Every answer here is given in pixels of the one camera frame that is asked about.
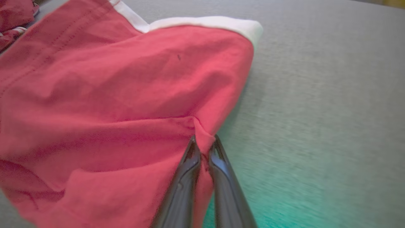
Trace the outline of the yellow sofa cushion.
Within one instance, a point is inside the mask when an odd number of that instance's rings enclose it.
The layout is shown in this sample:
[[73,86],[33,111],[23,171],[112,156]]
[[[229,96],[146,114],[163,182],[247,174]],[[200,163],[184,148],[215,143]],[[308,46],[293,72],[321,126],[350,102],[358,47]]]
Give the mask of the yellow sofa cushion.
[[405,0],[381,0],[385,6],[405,9]]

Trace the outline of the grey sofa seat cushion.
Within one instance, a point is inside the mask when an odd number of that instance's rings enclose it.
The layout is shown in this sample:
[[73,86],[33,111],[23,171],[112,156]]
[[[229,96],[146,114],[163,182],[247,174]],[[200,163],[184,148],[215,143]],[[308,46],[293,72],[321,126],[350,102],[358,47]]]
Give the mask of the grey sofa seat cushion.
[[[344,0],[122,0],[148,24],[263,27],[216,133],[257,228],[405,228],[405,10]],[[0,228],[37,228],[0,189]]]

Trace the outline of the red shorts with number 23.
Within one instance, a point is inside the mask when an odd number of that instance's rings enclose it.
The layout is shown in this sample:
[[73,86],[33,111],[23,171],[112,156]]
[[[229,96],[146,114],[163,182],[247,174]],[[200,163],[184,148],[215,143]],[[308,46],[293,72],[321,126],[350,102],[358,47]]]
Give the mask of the red shorts with number 23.
[[262,25],[145,22],[122,0],[69,0],[0,55],[0,189],[37,228],[149,228],[192,136],[194,228],[215,134],[234,108]]

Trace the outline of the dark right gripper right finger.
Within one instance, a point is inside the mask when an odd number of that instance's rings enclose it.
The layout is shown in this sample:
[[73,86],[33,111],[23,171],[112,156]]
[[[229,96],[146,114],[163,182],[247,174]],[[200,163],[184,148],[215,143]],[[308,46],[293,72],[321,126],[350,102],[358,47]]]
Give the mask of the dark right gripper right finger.
[[216,228],[257,228],[218,135],[209,150],[209,172],[214,182]]

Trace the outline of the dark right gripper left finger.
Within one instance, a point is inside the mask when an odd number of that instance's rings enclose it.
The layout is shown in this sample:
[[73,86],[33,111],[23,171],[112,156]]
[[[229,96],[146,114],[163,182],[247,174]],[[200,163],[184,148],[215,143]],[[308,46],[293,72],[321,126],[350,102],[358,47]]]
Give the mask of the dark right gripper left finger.
[[192,228],[193,207],[201,169],[201,152],[192,136],[176,168],[151,228]]

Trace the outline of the red and white shirt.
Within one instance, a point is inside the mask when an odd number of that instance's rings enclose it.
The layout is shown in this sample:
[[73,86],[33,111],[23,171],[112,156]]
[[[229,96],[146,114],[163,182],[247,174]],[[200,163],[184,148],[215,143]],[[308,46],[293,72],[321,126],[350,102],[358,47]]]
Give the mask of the red and white shirt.
[[36,0],[0,0],[0,54],[26,32],[39,9]]

